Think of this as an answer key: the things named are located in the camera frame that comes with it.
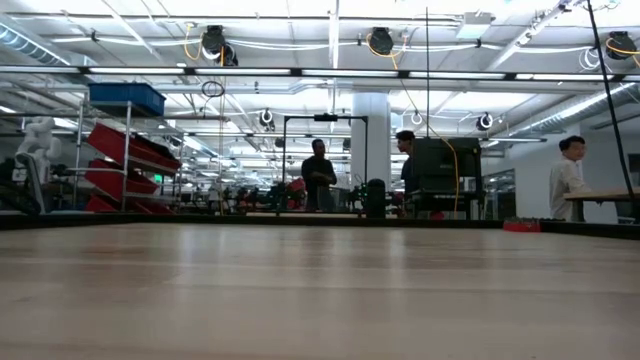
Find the wooden desk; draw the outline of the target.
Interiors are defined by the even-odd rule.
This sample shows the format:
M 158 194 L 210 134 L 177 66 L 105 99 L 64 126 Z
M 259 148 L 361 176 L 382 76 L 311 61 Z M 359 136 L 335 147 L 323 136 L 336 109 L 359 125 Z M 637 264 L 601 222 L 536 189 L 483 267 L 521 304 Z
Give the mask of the wooden desk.
M 566 201 L 574 202 L 577 209 L 577 219 L 579 222 L 585 222 L 584 217 L 584 203 L 629 203 L 632 209 L 632 218 L 635 223 L 640 223 L 640 187 L 633 187 L 632 193 L 634 198 L 631 198 L 630 193 L 627 190 L 607 190 L 600 192 L 582 192 L 582 193 L 568 193 L 563 196 Z

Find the long ceiling light strip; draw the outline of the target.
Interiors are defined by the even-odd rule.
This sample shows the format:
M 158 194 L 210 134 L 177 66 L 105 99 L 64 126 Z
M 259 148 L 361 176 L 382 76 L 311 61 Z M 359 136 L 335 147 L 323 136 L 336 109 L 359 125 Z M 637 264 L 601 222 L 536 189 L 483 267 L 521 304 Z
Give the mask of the long ceiling light strip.
M 638 83 L 640 74 L 514 73 L 416 70 L 352 70 L 246 67 L 103 67 L 0 65 L 0 73 L 59 75 L 237 76 L 416 79 L 444 81 L 601 82 Z

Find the white pillar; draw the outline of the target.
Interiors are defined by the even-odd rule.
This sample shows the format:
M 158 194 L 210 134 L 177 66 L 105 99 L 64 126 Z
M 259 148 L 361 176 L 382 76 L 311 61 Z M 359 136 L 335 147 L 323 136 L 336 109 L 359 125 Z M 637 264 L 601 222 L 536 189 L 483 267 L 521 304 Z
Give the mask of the white pillar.
M 386 192 L 391 183 L 391 123 L 386 93 L 358 92 L 352 96 L 352 116 L 369 117 L 368 181 L 382 179 Z M 364 181 L 364 123 L 351 121 L 351 179 L 354 185 Z

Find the black gantry frame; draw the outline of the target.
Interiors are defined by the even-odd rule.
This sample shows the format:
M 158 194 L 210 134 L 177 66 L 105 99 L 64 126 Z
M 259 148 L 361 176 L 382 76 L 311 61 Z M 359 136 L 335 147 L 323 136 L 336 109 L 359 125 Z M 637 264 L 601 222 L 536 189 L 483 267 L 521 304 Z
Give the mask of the black gantry frame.
M 352 116 L 352 115 L 336 115 L 336 114 L 315 114 L 315 115 L 285 115 L 283 119 L 283 148 L 282 148 L 282 181 L 286 180 L 287 162 L 287 136 L 288 122 L 291 120 L 313 120 L 316 122 L 337 122 L 338 120 L 360 120 L 364 123 L 364 181 L 368 181 L 368 150 L 369 150 L 369 117 L 368 116 Z

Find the office chair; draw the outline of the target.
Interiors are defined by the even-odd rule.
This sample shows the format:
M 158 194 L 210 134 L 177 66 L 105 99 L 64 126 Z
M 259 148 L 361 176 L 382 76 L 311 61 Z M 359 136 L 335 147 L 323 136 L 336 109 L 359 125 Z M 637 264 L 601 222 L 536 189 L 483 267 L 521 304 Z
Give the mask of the office chair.
M 26 180 L 19 197 L 19 209 L 28 215 L 46 214 L 47 208 L 35 157 L 28 153 L 18 153 L 16 160 L 26 169 Z

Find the small red block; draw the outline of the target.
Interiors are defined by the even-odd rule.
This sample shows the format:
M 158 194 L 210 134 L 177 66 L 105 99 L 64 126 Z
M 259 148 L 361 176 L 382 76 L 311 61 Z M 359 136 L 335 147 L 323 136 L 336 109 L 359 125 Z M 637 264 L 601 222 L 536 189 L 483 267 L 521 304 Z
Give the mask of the small red block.
M 539 233 L 541 226 L 536 218 L 512 217 L 503 221 L 503 229 L 510 232 Z

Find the black cylinder stand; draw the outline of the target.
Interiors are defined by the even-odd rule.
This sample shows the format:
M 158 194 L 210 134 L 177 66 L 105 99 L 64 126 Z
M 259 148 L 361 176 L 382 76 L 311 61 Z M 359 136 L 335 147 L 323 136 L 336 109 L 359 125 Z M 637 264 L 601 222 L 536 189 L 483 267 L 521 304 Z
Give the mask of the black cylinder stand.
M 386 217 L 386 184 L 382 179 L 368 181 L 364 210 L 367 218 L 384 219 Z

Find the black equipment cabinet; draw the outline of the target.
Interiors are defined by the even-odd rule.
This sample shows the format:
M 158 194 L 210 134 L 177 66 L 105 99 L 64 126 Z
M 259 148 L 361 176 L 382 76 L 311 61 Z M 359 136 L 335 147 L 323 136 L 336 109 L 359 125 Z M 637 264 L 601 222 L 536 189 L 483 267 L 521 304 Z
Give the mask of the black equipment cabinet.
M 413 147 L 413 175 L 418 188 L 410 193 L 411 211 L 448 212 L 472 217 L 472 205 L 484 201 L 481 147 L 477 138 L 416 139 Z

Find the blue plastic bin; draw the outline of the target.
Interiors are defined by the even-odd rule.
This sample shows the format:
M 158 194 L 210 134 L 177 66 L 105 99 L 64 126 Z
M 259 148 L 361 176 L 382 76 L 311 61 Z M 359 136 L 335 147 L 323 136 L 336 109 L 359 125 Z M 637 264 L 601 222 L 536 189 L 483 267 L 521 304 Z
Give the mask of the blue plastic bin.
M 132 117 L 164 115 L 166 98 L 146 83 L 91 83 L 89 104 L 113 116 L 125 117 L 131 104 Z

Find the silver ventilation duct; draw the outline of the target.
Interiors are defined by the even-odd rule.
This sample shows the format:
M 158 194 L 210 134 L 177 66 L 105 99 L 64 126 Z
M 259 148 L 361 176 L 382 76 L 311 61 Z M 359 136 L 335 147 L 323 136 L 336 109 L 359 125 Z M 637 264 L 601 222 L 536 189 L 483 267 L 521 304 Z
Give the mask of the silver ventilation duct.
M 63 57 L 3 23 L 0 23 L 0 44 L 43 65 L 69 65 Z

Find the shelf rack with red bins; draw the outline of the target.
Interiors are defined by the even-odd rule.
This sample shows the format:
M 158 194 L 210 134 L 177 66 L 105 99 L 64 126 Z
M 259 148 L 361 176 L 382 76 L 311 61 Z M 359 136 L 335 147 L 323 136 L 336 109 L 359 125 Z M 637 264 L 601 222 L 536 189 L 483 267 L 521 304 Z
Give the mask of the shelf rack with red bins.
M 85 210 L 171 215 L 175 194 L 166 195 L 164 185 L 166 179 L 176 178 L 181 163 L 167 147 L 133 129 L 136 119 L 146 120 L 152 114 L 132 101 L 99 101 L 91 106 L 122 119 L 124 128 L 98 122 L 86 138 L 76 140 L 78 146 L 87 144 L 98 153 L 86 166 L 72 169 L 93 186 Z

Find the person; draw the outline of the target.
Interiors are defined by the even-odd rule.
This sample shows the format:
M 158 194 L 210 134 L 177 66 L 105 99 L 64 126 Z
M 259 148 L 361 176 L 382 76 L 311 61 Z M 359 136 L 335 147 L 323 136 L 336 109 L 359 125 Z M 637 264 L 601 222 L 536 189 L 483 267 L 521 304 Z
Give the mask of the person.
M 337 183 L 337 177 L 331 161 L 325 157 L 324 142 L 314 139 L 311 146 L 313 155 L 305 159 L 301 166 L 306 190 L 306 210 L 333 212 L 335 202 L 330 187 Z
M 401 180 L 404 182 L 404 192 L 408 195 L 411 192 L 417 190 L 417 180 L 413 175 L 413 142 L 415 140 L 415 134 L 409 130 L 403 130 L 396 134 L 397 148 L 401 153 L 407 155 L 407 159 L 405 160 L 402 170 L 401 170 Z
M 573 135 L 559 142 L 559 150 L 560 160 L 551 167 L 549 176 L 550 215 L 553 219 L 577 222 L 578 210 L 565 195 L 590 191 L 580 169 L 586 154 L 586 141 Z

